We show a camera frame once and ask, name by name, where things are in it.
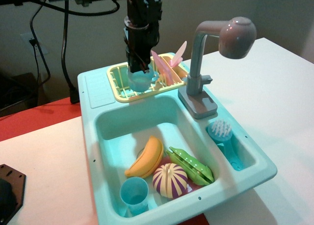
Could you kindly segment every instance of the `blue brush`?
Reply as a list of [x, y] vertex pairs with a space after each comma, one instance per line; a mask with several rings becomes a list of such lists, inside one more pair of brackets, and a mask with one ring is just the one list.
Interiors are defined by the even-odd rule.
[[243, 164], [236, 155], [231, 143], [231, 137], [233, 134], [230, 124], [224, 120], [217, 120], [207, 126], [206, 131], [216, 144], [223, 144], [223, 149], [221, 149], [222, 153], [225, 155], [232, 167], [237, 171], [242, 170], [244, 168]]

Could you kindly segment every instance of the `yellow dish rack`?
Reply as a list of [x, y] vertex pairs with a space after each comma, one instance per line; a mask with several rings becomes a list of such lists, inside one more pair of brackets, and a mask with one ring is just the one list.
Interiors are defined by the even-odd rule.
[[163, 93], [172, 89], [177, 89], [183, 85], [186, 85], [186, 77], [188, 74], [187, 72], [188, 68], [186, 67], [186, 65], [183, 62], [181, 62], [176, 67], [171, 68], [169, 66], [169, 63], [170, 60], [173, 58], [172, 53], [160, 54], [159, 57], [163, 59], [165, 63], [168, 65], [168, 68], [170, 69], [172, 74], [174, 84], [167, 86], [165, 82], [165, 77], [159, 73], [154, 63], [154, 59], [153, 57], [151, 57], [152, 61], [151, 65], [153, 67], [155, 74], [155, 77], [153, 77], [152, 79], [153, 81], [151, 83], [151, 86], [145, 92], [142, 93], [135, 92], [129, 87], [129, 79], [127, 75], [128, 63], [124, 62], [116, 64], [108, 68], [107, 76], [113, 94], [117, 101], [124, 103], [131, 102], [148, 96]]

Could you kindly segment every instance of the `yellow banana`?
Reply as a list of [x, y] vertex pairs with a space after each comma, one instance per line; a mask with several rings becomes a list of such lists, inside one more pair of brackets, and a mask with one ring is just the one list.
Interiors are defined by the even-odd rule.
[[163, 144], [155, 136], [150, 136], [143, 152], [124, 174], [127, 177], [145, 178], [152, 174], [158, 167], [163, 156]]

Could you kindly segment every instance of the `toy banana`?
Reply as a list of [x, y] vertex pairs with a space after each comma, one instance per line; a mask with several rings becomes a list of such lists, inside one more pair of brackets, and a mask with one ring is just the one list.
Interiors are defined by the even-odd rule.
[[205, 186], [214, 182], [210, 168], [196, 158], [189, 155], [186, 151], [170, 147], [172, 152], [166, 150], [171, 162], [180, 165], [187, 176], [197, 185]]
[[163, 156], [163, 144], [155, 136], [150, 136], [143, 152], [124, 174], [127, 177], [145, 178], [152, 174], [158, 167]]

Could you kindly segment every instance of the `brush bristles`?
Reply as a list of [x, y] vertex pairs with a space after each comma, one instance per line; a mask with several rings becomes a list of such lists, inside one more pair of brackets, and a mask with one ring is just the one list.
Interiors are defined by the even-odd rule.
[[231, 132], [231, 126], [224, 120], [217, 120], [211, 127], [211, 132], [218, 137], [226, 137]]

